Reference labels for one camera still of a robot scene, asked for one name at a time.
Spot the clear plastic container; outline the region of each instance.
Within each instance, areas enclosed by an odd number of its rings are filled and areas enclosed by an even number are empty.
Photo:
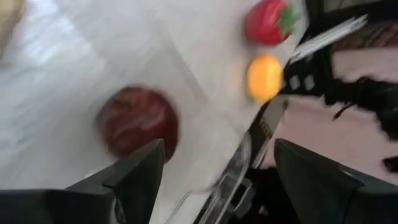
[[[183,207],[184,202],[196,195],[207,194],[210,196],[197,217],[195,224],[225,223],[228,217],[233,213],[246,210],[248,206],[248,196],[250,195],[249,192],[252,188],[250,181],[245,179],[244,175],[249,168],[250,156],[251,140],[250,135],[246,133],[238,149],[234,153],[234,156],[217,182],[207,189],[187,192],[165,223],[176,223],[174,222],[174,218],[178,213],[182,212],[180,208]],[[233,206],[231,205],[232,198],[241,184],[246,187],[246,191],[238,205]]]

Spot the orange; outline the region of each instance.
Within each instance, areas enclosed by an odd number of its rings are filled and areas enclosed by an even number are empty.
[[[248,70],[249,94],[259,103],[273,99],[283,82],[283,67],[277,57],[271,54],[258,56]]]

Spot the red strawberry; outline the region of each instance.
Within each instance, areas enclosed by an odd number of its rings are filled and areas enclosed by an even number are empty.
[[[258,44],[277,45],[293,33],[297,19],[282,0],[261,1],[246,18],[246,35]]]

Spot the toy fruit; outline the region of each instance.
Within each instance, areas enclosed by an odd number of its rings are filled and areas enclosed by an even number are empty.
[[[246,18],[246,35],[258,44],[277,45],[293,33],[297,19],[283,0],[261,1]]]
[[[248,70],[248,91],[259,103],[273,99],[283,82],[283,68],[279,60],[270,54],[260,55]]]
[[[109,151],[121,159],[163,139],[167,162],[177,147],[177,114],[158,91],[141,86],[123,88],[104,105],[97,123]]]

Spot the pink floor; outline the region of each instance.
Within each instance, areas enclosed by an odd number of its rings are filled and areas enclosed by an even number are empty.
[[[336,76],[356,80],[364,75],[398,82],[398,48],[338,52],[334,55]],[[316,98],[289,99],[279,121],[263,167],[274,165],[274,139],[284,138],[343,165],[398,184],[381,159],[398,156],[398,142],[390,142],[379,129],[373,113],[352,107],[332,121],[342,105],[323,106]]]

